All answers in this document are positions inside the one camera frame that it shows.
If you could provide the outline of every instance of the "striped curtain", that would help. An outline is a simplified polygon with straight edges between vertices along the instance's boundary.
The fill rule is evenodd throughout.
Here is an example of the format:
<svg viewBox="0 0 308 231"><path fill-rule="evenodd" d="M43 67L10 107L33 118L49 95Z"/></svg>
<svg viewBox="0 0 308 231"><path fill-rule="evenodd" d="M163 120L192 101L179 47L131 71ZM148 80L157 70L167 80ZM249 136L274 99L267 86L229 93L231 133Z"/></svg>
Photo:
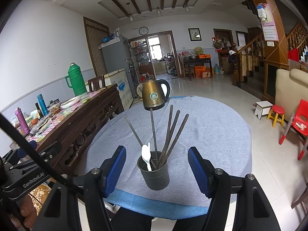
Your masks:
<svg viewBox="0 0 308 231"><path fill-rule="evenodd" d="M98 48L103 38L109 36L109 28L99 22L84 17L84 29L95 75L107 74L102 51Z"/></svg>

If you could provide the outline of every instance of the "beige sofa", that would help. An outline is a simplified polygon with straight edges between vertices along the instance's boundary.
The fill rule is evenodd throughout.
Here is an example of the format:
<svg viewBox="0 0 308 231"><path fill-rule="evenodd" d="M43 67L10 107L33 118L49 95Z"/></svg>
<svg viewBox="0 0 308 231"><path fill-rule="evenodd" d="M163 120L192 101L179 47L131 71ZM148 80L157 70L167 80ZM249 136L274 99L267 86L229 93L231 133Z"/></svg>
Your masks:
<svg viewBox="0 0 308 231"><path fill-rule="evenodd" d="M292 112L296 112L301 99L308 101L308 73L299 69L278 69L275 104L284 108L287 121Z"/></svg>

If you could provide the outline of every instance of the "white stool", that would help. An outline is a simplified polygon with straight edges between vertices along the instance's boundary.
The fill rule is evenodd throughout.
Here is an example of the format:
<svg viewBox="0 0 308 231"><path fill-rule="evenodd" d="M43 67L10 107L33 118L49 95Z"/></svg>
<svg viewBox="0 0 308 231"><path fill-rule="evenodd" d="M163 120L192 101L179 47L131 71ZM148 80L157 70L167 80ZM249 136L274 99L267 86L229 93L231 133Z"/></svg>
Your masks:
<svg viewBox="0 0 308 231"><path fill-rule="evenodd" d="M256 102L256 104L257 107L254 111L254 115L257 115L258 119L261 120L261 116L269 114L272 104L268 101Z"/></svg>

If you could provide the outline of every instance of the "gold kettle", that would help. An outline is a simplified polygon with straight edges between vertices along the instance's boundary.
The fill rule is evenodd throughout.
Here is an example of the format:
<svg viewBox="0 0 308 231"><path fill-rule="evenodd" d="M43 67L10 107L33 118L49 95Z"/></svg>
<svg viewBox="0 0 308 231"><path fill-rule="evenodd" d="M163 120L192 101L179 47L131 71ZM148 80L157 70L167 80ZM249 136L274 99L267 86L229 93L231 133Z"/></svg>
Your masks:
<svg viewBox="0 0 308 231"><path fill-rule="evenodd" d="M165 96L161 85L164 84L167 87L167 94ZM156 110L165 106L165 102L170 95L170 85L166 80L155 80L153 78L146 78L142 82L142 100L143 106L146 110Z"/></svg>

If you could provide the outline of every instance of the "gray refrigerator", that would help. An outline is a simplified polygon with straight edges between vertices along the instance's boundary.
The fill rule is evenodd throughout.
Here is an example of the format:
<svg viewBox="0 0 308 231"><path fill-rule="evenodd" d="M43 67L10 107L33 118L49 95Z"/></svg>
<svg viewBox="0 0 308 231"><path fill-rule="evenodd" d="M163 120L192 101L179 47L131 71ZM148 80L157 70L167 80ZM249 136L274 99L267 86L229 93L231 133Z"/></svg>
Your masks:
<svg viewBox="0 0 308 231"><path fill-rule="evenodd" d="M108 73L125 69L131 94L135 98L136 88L140 83L140 74L135 56L132 55L129 47L128 39L121 35L117 42L106 44L106 46L102 44L101 50Z"/></svg>

